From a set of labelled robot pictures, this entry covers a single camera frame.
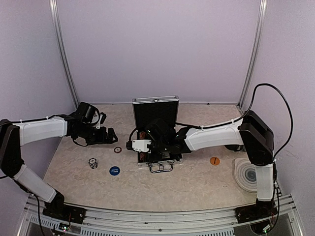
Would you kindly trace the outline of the red poker chip stack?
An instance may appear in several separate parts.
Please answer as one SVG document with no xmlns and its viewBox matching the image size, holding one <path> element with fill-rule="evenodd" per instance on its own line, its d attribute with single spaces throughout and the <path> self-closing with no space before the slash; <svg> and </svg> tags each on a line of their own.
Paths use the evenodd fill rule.
<svg viewBox="0 0 315 236">
<path fill-rule="evenodd" d="M 114 152 L 115 153 L 121 153 L 122 152 L 122 148 L 121 147 L 115 147 L 114 148 Z"/>
</svg>

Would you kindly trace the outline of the aluminium poker chip case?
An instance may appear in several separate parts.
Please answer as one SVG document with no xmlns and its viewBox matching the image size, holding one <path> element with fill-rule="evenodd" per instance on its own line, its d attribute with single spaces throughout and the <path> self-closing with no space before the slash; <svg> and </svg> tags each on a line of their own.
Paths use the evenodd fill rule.
<svg viewBox="0 0 315 236">
<path fill-rule="evenodd" d="M 171 172 L 183 161 L 174 143 L 179 97 L 134 98 L 132 107 L 135 129 L 126 148 L 137 152 L 138 166 L 148 167 L 152 174 Z"/>
</svg>

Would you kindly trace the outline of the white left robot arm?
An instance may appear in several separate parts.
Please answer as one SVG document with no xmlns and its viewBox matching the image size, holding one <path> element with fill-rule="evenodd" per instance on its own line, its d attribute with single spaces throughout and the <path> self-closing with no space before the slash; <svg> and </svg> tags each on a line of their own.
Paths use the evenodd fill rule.
<svg viewBox="0 0 315 236">
<path fill-rule="evenodd" d="M 0 122 L 0 169 L 26 192 L 49 203 L 49 210 L 59 219 L 69 214 L 69 208 L 60 200 L 60 194 L 44 182 L 22 159 L 21 147 L 51 138 L 70 137 L 85 140 L 85 146 L 113 144 L 118 141 L 113 128 L 103 127 L 106 114 L 95 106 L 81 102 L 69 115 Z"/>
</svg>

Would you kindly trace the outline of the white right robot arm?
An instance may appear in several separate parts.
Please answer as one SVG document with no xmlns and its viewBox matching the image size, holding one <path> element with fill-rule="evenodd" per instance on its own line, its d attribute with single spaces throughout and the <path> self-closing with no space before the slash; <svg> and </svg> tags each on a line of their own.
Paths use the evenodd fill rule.
<svg viewBox="0 0 315 236">
<path fill-rule="evenodd" d="M 129 139 L 126 148 L 135 152 L 171 155 L 191 153 L 217 146 L 244 147 L 254 165 L 258 203 L 252 214 L 262 218 L 271 210 L 269 201 L 274 196 L 274 134 L 253 111 L 225 123 L 212 126 L 181 125 L 176 131 L 158 118 L 144 129 L 148 139 Z"/>
</svg>

